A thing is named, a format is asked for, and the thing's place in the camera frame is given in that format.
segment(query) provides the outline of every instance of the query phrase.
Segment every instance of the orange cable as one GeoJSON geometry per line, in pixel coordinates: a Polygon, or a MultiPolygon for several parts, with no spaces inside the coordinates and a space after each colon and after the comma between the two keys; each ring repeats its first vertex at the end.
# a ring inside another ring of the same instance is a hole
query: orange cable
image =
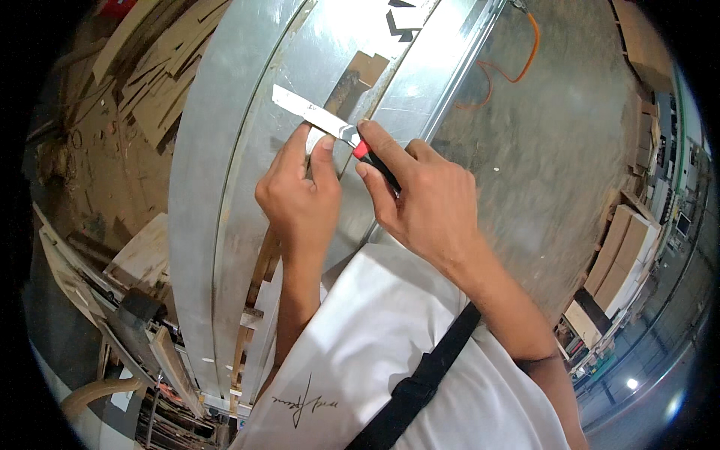
{"type": "Polygon", "coordinates": [[[501,68],[497,67],[495,64],[487,62],[487,61],[477,60],[477,61],[475,61],[475,63],[480,66],[480,68],[482,69],[483,72],[485,72],[485,76],[487,77],[487,82],[490,85],[490,89],[487,92],[487,96],[485,97],[485,100],[483,100],[482,103],[480,103],[480,104],[462,104],[462,103],[455,102],[456,108],[464,109],[466,111],[474,111],[476,109],[483,107],[490,100],[490,95],[492,94],[492,78],[490,78],[490,74],[487,72],[487,69],[485,68],[485,66],[494,68],[496,71],[500,72],[505,77],[506,80],[508,80],[511,83],[517,83],[518,81],[523,79],[523,77],[525,76],[525,73],[528,71],[528,69],[530,68],[530,65],[533,62],[533,59],[535,58],[535,53],[537,53],[537,51],[538,51],[538,46],[540,46],[540,29],[538,28],[538,22],[535,21],[535,18],[533,17],[532,14],[528,13],[527,16],[528,16],[528,19],[530,20],[530,23],[533,25],[533,30],[535,32],[535,44],[533,45],[533,51],[530,52],[530,58],[528,58],[528,62],[525,64],[523,71],[520,72],[520,75],[518,75],[518,78],[515,78],[513,80],[505,72],[503,72],[503,70],[501,68]]]}

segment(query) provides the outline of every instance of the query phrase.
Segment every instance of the black strap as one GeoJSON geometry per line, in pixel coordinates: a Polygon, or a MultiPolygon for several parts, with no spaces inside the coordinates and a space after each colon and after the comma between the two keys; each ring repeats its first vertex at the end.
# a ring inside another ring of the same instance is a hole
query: black strap
{"type": "Polygon", "coordinates": [[[423,353],[411,377],[397,383],[390,401],[346,447],[349,450],[389,449],[437,392],[455,358],[480,321],[477,308],[468,303],[431,353],[423,353]]]}

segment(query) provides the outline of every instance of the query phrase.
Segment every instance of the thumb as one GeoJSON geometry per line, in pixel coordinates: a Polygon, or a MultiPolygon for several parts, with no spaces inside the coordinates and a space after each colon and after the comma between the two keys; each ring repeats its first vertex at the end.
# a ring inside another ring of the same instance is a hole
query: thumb
{"type": "Polygon", "coordinates": [[[372,204],[375,208],[375,220],[377,220],[385,230],[396,230],[398,226],[395,195],[390,193],[385,177],[379,170],[368,163],[357,163],[355,171],[360,175],[362,181],[365,182],[365,187],[370,193],[372,204]]]}
{"type": "Polygon", "coordinates": [[[313,148],[310,155],[312,180],[321,189],[323,186],[338,183],[338,176],[335,173],[335,165],[333,164],[334,143],[333,137],[326,135],[315,144],[315,148],[313,148]]]}

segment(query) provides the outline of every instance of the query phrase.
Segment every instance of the aluminum sheet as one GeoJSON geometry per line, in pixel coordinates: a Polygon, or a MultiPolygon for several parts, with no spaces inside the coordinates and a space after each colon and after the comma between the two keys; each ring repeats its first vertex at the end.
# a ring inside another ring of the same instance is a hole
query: aluminum sheet
{"type": "Polygon", "coordinates": [[[258,80],[304,3],[244,0],[230,5],[203,55],[178,131],[168,195],[173,292],[197,383],[218,397],[212,268],[225,176],[258,80]]]}
{"type": "MultiPolygon", "coordinates": [[[[272,85],[323,104],[357,51],[377,53],[390,63],[348,122],[372,117],[401,145],[429,141],[504,4],[427,0],[420,6],[429,18],[412,42],[390,34],[385,0],[230,5],[189,93],[168,206],[174,295],[203,392],[228,398],[238,324],[268,225],[255,185],[301,120],[273,104],[272,85]],[[348,26],[349,18],[363,27],[348,26]]],[[[336,143],[333,159],[343,203],[326,269],[347,261],[374,224],[350,147],[336,143]]],[[[248,361],[265,347],[253,341],[248,361]]],[[[251,378],[257,386],[257,374],[251,378]]]]}

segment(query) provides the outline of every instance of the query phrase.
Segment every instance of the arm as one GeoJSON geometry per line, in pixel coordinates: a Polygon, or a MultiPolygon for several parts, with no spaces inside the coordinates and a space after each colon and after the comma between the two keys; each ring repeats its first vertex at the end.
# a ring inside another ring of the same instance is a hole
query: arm
{"type": "Polygon", "coordinates": [[[510,357],[548,397],[571,448],[586,449],[575,394],[551,328],[477,229],[473,175],[422,140],[410,141],[403,150],[375,122],[363,121],[358,129],[402,187],[396,199],[377,169],[357,164],[377,222],[467,294],[510,357]]]}
{"type": "Polygon", "coordinates": [[[320,275],[340,213],[341,189],[333,166],[333,139],[325,136],[310,158],[305,178],[305,141],[300,125],[258,182],[255,198],[280,239],[283,264],[275,360],[262,396],[290,349],[320,307],[320,275]]]}

